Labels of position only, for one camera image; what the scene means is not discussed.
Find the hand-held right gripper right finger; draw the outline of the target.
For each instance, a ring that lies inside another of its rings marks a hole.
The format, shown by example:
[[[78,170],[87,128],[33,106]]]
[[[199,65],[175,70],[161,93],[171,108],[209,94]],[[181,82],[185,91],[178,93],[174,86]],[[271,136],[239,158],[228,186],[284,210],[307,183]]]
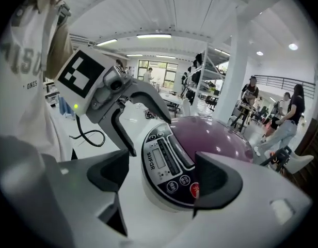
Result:
[[[267,167],[208,152],[195,155],[194,216],[172,247],[277,247],[303,221],[312,200]]]

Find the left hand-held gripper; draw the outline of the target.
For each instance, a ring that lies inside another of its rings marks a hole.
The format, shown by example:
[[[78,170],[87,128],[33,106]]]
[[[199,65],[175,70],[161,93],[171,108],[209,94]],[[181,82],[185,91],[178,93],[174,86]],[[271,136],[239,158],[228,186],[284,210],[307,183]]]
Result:
[[[115,61],[90,47],[81,46],[65,62],[54,79],[60,95],[77,116],[109,109],[115,102],[141,103],[161,120],[171,124],[165,101],[149,83],[120,72]],[[137,156],[134,143],[122,126],[121,109],[109,110],[99,126],[120,149]]]

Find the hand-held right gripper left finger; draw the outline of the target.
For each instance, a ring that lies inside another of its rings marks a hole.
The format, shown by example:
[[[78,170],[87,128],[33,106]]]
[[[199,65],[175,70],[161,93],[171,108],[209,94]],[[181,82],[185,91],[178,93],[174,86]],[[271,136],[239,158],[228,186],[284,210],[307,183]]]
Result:
[[[26,142],[0,137],[0,191],[39,247],[129,247],[122,180],[107,170],[117,163],[127,174],[123,151],[57,163]]]

